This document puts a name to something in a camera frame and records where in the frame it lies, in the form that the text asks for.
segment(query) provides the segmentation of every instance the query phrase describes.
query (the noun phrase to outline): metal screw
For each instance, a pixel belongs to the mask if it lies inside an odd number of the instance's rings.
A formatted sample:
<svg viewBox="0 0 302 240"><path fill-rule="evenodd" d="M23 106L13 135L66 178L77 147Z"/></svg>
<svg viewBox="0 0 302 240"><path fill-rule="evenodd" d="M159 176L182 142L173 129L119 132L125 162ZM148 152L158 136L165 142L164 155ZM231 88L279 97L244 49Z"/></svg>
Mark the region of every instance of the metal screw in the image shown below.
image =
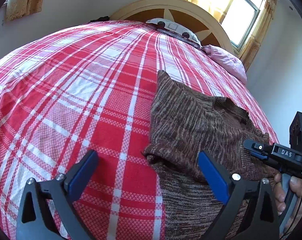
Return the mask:
<svg viewBox="0 0 302 240"><path fill-rule="evenodd" d="M240 180L241 176L239 174L237 174L237 173L234 173L234 174L232 174L232 179L233 180Z"/></svg>
<svg viewBox="0 0 302 240"><path fill-rule="evenodd" d="M267 178L262 178L262 182L263 182L263 184L268 184L269 180Z"/></svg>
<svg viewBox="0 0 302 240"><path fill-rule="evenodd" d="M55 177L56 180L62 180L64 179L64 174L60 173Z"/></svg>
<svg viewBox="0 0 302 240"><path fill-rule="evenodd" d="M31 185L32 183L34 183L35 179L34 178L30 178L27 180L27 184Z"/></svg>

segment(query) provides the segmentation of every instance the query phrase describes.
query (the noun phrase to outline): patterned pillowcase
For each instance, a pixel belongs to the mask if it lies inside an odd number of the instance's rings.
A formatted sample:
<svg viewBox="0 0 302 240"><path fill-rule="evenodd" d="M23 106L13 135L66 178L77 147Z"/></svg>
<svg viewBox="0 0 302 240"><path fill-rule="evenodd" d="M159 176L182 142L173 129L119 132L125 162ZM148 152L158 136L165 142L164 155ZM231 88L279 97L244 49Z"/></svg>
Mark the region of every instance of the patterned pillowcase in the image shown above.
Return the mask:
<svg viewBox="0 0 302 240"><path fill-rule="evenodd" d="M183 40L191 41L192 43L197 44L199 48L202 47L197 36L192 31L190 31L188 28L185 28L181 24L163 18L154 18L152 20L148 20L147 23L156 24L159 29L168 30L174 34L177 34L177 36L183 38Z"/></svg>

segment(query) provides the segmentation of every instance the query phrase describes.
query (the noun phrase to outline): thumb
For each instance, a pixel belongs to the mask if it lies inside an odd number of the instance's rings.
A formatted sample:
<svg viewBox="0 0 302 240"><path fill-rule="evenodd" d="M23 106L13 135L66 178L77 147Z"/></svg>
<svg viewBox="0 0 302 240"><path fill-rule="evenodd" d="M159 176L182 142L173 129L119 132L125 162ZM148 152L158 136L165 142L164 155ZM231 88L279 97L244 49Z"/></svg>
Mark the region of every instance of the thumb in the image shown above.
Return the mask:
<svg viewBox="0 0 302 240"><path fill-rule="evenodd" d="M289 181L289 187L297 197L302 197L302 179L292 176Z"/></svg>

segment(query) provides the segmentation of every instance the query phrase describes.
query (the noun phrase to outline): handle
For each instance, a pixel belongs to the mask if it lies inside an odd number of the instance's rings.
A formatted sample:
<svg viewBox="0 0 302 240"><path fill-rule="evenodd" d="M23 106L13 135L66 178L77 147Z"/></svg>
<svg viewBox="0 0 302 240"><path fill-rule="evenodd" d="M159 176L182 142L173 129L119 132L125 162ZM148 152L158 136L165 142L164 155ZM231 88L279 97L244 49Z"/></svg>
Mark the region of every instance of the handle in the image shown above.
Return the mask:
<svg viewBox="0 0 302 240"><path fill-rule="evenodd" d="M64 189L71 203L81 197L98 162L98 153L94 150L88 150L85 156L78 163L73 164L67 172L64 180Z"/></svg>
<svg viewBox="0 0 302 240"><path fill-rule="evenodd" d="M292 176L282 173L281 175L281 185L285 193L285 205L286 208L283 213L279 216L280 220L280 234L283 233L284 227L287 224L287 221L291 217L294 207L297 202L297 195L293 193L289 187L289 181Z"/></svg>
<svg viewBox="0 0 302 240"><path fill-rule="evenodd" d="M198 153L198 166L215 198L226 205L230 199L230 173L217 163L210 154L203 151Z"/></svg>

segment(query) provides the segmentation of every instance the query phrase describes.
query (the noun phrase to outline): bed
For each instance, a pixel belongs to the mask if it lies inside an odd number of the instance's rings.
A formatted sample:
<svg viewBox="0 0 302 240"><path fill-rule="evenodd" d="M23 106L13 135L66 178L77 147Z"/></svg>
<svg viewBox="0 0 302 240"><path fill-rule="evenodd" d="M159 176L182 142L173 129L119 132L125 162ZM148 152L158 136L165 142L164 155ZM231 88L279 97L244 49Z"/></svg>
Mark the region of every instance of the bed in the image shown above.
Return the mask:
<svg viewBox="0 0 302 240"><path fill-rule="evenodd" d="M111 21L58 31L0 60L0 227L10 239L27 179L65 173L88 149L98 152L99 165L74 207L96 239L164 238L159 181L141 154L158 70L206 95L231 98L278 141L245 86L202 51L144 23L155 17L184 25L202 45L233 52L221 25L200 7L140 0Z"/></svg>

